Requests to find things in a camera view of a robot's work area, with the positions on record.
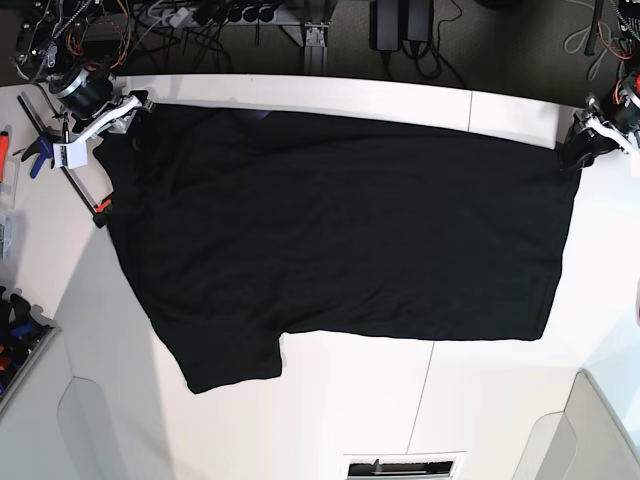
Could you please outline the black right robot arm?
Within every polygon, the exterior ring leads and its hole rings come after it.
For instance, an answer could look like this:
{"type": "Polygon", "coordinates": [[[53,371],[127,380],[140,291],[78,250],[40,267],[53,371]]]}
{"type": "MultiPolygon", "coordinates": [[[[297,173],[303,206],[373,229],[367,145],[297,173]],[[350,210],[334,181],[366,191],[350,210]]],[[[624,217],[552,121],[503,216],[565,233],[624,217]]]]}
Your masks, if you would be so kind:
{"type": "Polygon", "coordinates": [[[124,134],[154,104],[145,91],[122,92],[115,70],[134,49],[129,1],[35,1],[18,35],[13,64],[60,106],[53,133],[60,152],[103,132],[124,134]]]}

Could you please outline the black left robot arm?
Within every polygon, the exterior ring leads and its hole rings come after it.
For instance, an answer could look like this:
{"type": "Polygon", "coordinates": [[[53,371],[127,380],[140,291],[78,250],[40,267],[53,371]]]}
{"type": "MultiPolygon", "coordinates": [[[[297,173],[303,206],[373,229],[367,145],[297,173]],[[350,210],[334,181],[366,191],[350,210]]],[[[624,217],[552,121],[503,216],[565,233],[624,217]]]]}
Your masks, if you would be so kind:
{"type": "Polygon", "coordinates": [[[602,19],[605,3],[578,3],[592,13],[591,23],[567,36],[563,49],[581,52],[594,61],[587,71],[593,80],[606,54],[618,60],[611,90],[597,97],[590,94],[584,108],[573,114],[559,151],[561,169],[579,171],[591,166],[601,155],[620,151],[639,164],[639,3],[613,1],[618,34],[602,19]]]}

